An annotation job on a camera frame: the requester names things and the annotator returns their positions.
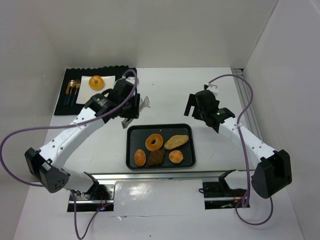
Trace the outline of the round golden bun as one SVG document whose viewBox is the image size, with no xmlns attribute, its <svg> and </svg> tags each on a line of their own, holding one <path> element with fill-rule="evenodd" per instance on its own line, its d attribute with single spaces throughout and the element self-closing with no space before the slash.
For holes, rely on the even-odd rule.
<svg viewBox="0 0 320 240">
<path fill-rule="evenodd" d="M 173 150 L 169 153 L 168 158 L 173 164 L 179 164 L 184 159 L 184 156 L 181 151 Z"/>
</svg>

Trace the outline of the aluminium rail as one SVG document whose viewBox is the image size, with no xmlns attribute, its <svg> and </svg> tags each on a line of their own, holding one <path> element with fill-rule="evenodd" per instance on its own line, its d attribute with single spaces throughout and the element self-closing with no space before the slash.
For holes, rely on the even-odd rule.
<svg viewBox="0 0 320 240">
<path fill-rule="evenodd" d="M 148 180 L 186 180 L 214 179 L 227 171 L 182 171 L 182 172 L 133 172 L 133 173 L 92 173 L 98 181 L 148 181 Z"/>
<path fill-rule="evenodd" d="M 251 92 L 250 88 L 247 86 L 245 82 L 242 80 L 234 77 L 235 86 L 239 95 L 240 103 L 242 108 L 244 109 L 250 99 L 251 99 Z M 246 122 L 246 127 L 260 140 L 264 141 L 258 120 L 255 114 L 255 110 L 253 108 L 253 105 L 250 105 L 249 108 L 245 111 L 243 116 L 241 117 L 241 122 Z"/>
</svg>

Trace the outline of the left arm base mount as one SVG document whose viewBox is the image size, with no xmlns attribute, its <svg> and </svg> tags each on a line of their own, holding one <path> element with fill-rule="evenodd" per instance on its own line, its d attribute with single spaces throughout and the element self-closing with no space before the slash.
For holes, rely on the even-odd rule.
<svg viewBox="0 0 320 240">
<path fill-rule="evenodd" d="M 78 212 L 112 212 L 114 210 L 114 182 L 99 182 L 88 172 L 72 172 L 64 188 L 73 191 L 69 197 L 68 212 L 73 212 L 76 203 Z"/>
</svg>

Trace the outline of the sesame bun orange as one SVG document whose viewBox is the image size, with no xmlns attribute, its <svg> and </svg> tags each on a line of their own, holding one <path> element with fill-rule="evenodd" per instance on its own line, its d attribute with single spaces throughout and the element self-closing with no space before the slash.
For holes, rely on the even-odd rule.
<svg viewBox="0 0 320 240">
<path fill-rule="evenodd" d="M 142 149 L 137 149 L 134 153 L 134 163 L 138 167 L 143 167 L 146 163 L 147 157 L 146 153 Z"/>
</svg>

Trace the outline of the black baking tray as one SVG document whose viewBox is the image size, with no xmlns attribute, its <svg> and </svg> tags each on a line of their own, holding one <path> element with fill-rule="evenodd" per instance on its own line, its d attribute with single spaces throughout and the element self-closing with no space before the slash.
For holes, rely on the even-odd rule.
<svg viewBox="0 0 320 240">
<path fill-rule="evenodd" d="M 186 143 L 173 149 L 165 144 L 176 136 L 187 136 Z M 134 125 L 126 137 L 126 166 L 130 170 L 191 168 L 196 163 L 192 129 L 188 124 Z"/>
</svg>

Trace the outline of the gold knife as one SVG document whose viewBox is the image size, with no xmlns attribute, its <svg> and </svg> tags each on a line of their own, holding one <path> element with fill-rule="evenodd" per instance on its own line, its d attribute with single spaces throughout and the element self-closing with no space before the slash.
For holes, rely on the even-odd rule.
<svg viewBox="0 0 320 240">
<path fill-rule="evenodd" d="M 67 98 L 68 98 L 68 95 L 69 95 L 69 92 L 70 92 L 71 85 L 72 85 L 72 81 L 69 81 L 69 83 L 67 85 L 67 88 L 66 88 L 66 95 L 65 95 L 65 98 L 64 98 L 64 106 L 67 104 Z"/>
</svg>

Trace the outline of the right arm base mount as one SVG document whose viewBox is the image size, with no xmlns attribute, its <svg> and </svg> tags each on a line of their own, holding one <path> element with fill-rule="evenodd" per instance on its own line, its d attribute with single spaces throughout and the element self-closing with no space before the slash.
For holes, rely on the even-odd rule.
<svg viewBox="0 0 320 240">
<path fill-rule="evenodd" d="M 234 209 L 242 201 L 246 189 L 230 188 L 226 182 L 226 177 L 235 171 L 235 169 L 226 171 L 218 177 L 218 180 L 202 183 L 202 188 L 198 192 L 204 197 L 206 210 Z"/>
</svg>

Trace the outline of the white square plate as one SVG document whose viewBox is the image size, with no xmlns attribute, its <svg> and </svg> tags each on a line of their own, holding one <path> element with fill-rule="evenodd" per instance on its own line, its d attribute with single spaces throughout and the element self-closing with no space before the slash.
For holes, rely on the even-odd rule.
<svg viewBox="0 0 320 240">
<path fill-rule="evenodd" d="M 84 105 L 93 95 L 102 93 L 105 90 L 112 89 L 116 77 L 112 76 L 101 76 L 104 80 L 104 87 L 101 90 L 95 91 L 89 86 L 89 79 L 91 76 L 82 76 L 80 80 L 80 88 L 77 93 L 76 103 Z"/>
</svg>

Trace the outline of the gold fork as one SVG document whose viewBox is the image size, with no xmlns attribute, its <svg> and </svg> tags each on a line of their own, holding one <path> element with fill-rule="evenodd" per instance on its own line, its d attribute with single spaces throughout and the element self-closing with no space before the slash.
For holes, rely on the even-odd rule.
<svg viewBox="0 0 320 240">
<path fill-rule="evenodd" d="M 80 88 L 80 85 L 81 85 L 81 81 L 79 79 L 77 79 L 75 81 L 75 92 L 74 92 L 73 97 L 72 97 L 71 106 L 73 106 L 74 103 L 75 103 L 77 92 L 78 92 L 78 89 Z"/>
</svg>

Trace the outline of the orange donut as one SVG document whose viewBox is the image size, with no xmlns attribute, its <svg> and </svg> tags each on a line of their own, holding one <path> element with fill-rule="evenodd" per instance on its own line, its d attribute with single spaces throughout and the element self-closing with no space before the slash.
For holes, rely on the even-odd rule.
<svg viewBox="0 0 320 240">
<path fill-rule="evenodd" d="M 100 91 L 103 89 L 105 83 L 101 76 L 94 75 L 88 81 L 89 87 L 94 91 Z"/>
<path fill-rule="evenodd" d="M 150 152 L 160 150 L 162 146 L 163 146 L 163 137 L 158 133 L 151 134 L 145 140 L 145 147 Z"/>
</svg>

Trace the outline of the oblong tan bread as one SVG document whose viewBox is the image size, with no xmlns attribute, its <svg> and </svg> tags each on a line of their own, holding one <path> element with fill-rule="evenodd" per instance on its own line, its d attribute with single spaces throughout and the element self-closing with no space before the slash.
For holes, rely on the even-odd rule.
<svg viewBox="0 0 320 240">
<path fill-rule="evenodd" d="M 164 148 L 166 150 L 172 150 L 186 144 L 188 141 L 188 135 L 174 135 L 164 144 Z"/>
</svg>

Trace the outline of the gold spoon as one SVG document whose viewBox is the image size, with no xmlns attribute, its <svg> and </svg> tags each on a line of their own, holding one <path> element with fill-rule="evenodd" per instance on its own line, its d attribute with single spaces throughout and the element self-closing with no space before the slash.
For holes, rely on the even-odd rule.
<svg viewBox="0 0 320 240">
<path fill-rule="evenodd" d="M 75 81 L 75 80 L 70 80 L 70 81 L 72 81 L 72 85 L 70 86 L 70 89 L 69 89 L 69 94 L 68 94 L 68 96 L 67 96 L 66 105 L 69 104 L 72 90 L 73 90 L 73 88 L 76 86 L 76 81 Z"/>
</svg>

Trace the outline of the aluminium rail right side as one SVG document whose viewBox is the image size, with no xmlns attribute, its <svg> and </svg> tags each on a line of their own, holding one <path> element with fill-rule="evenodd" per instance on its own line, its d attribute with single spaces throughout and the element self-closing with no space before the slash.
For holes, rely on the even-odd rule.
<svg viewBox="0 0 320 240">
<path fill-rule="evenodd" d="M 247 86 L 245 82 L 242 80 L 234 77 L 235 86 L 239 95 L 240 103 L 242 108 L 244 109 L 250 99 L 251 99 L 251 92 L 250 88 Z M 249 108 L 245 111 L 243 116 L 241 117 L 241 122 L 246 122 L 246 127 L 260 140 L 264 141 L 258 120 L 255 114 L 255 110 L 253 108 L 253 105 L 250 105 Z"/>
</svg>

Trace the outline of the metal tongs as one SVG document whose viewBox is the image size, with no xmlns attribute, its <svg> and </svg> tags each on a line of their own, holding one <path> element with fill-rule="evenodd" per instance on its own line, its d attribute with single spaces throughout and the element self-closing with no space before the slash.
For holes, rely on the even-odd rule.
<svg viewBox="0 0 320 240">
<path fill-rule="evenodd" d="M 145 108 L 150 108 L 150 100 L 149 100 L 148 96 L 146 96 L 143 100 L 142 99 L 139 100 L 138 114 L 136 114 L 135 117 L 133 117 L 133 116 L 126 117 L 121 122 L 122 128 L 126 129 L 134 119 L 138 119 L 139 115 L 140 115 L 140 112 Z"/>
</svg>

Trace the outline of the aluminium rail front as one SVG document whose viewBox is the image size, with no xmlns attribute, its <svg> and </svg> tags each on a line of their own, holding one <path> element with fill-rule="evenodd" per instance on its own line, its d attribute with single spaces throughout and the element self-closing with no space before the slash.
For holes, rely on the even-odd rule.
<svg viewBox="0 0 320 240">
<path fill-rule="evenodd" d="M 182 172 L 133 172 L 133 173 L 92 173 L 98 181 L 148 181 L 148 180 L 186 180 L 214 179 L 227 171 L 182 171 Z"/>
</svg>

